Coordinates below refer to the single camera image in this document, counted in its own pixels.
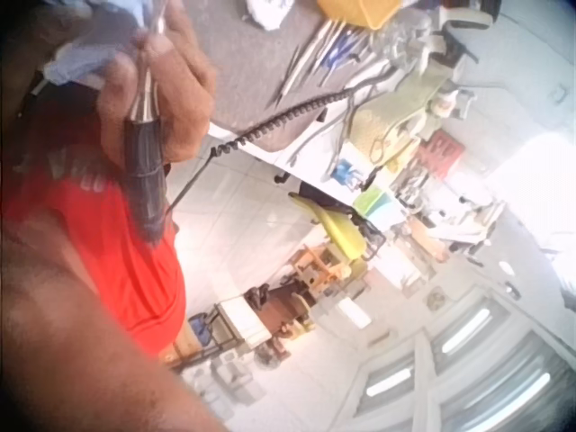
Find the yellow container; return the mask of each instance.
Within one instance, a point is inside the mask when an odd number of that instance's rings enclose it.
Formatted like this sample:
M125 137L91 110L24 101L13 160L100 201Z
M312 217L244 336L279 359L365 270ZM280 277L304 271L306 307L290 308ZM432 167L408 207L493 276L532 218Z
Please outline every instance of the yellow container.
M328 18L380 29L401 7L401 0L318 0Z

